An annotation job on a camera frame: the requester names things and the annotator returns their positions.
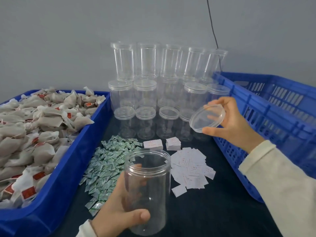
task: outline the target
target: person's left hand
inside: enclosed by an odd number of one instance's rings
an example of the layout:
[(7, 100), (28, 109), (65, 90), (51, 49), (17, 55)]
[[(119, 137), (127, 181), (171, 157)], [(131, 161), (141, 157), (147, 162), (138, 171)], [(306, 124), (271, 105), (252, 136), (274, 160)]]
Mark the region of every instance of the person's left hand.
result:
[(97, 237), (115, 237), (124, 229), (144, 224), (150, 219), (150, 213), (145, 209), (126, 212), (123, 208), (126, 195), (124, 172), (122, 172), (109, 199), (91, 221)]

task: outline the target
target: paper slip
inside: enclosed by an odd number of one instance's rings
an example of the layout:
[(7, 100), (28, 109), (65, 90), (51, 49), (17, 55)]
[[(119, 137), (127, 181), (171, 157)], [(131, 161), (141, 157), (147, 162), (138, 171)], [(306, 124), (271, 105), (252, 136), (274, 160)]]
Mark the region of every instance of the paper slip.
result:
[(171, 175), (187, 189), (204, 189), (207, 179), (214, 179), (216, 171), (205, 163), (206, 156), (197, 149), (183, 148), (171, 156)]
[(167, 150), (181, 150), (181, 141), (177, 137), (166, 139)]
[(186, 187), (183, 184), (181, 184), (181, 185), (178, 185), (177, 187), (174, 187), (171, 190), (174, 193), (174, 195), (178, 197), (186, 192)]
[(163, 150), (162, 141), (160, 139), (158, 140), (152, 140), (152, 141), (144, 141), (144, 148), (148, 148), (150, 150)]

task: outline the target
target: hand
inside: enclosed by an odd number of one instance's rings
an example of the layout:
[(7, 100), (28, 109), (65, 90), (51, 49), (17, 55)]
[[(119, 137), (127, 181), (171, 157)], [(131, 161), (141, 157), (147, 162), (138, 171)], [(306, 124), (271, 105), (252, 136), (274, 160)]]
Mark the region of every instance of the hand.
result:
[(124, 229), (144, 224), (150, 219), (150, 213), (145, 209), (126, 212), (124, 210), (126, 196), (124, 172), (122, 172), (109, 199), (91, 222), (97, 237), (115, 237)]
[(256, 146), (264, 141), (263, 137), (255, 132), (239, 113), (236, 100), (233, 97), (221, 97), (208, 105), (221, 104), (226, 112), (221, 123), (223, 128), (204, 127), (202, 132), (207, 135), (226, 139), (233, 145), (250, 153)]

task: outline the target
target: person's right hand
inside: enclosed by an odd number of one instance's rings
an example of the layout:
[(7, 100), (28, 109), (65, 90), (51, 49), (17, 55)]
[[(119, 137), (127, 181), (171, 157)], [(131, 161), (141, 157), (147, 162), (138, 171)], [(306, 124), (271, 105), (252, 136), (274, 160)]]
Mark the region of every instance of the person's right hand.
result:
[(250, 153), (256, 146), (264, 141), (263, 137), (255, 132), (239, 113), (236, 100), (233, 97), (221, 97), (208, 105), (221, 104), (226, 112), (221, 123), (223, 128), (204, 127), (202, 132), (207, 135), (226, 139), (233, 145)]

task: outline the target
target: white sleeve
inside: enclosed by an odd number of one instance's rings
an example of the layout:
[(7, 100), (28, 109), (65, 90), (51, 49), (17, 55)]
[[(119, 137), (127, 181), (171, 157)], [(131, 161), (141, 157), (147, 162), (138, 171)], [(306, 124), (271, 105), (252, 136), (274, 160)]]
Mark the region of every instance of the white sleeve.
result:
[(79, 232), (76, 237), (97, 237), (90, 224), (90, 220), (79, 226)]
[(316, 236), (316, 179), (270, 141), (251, 151), (239, 170), (257, 188), (284, 237)]

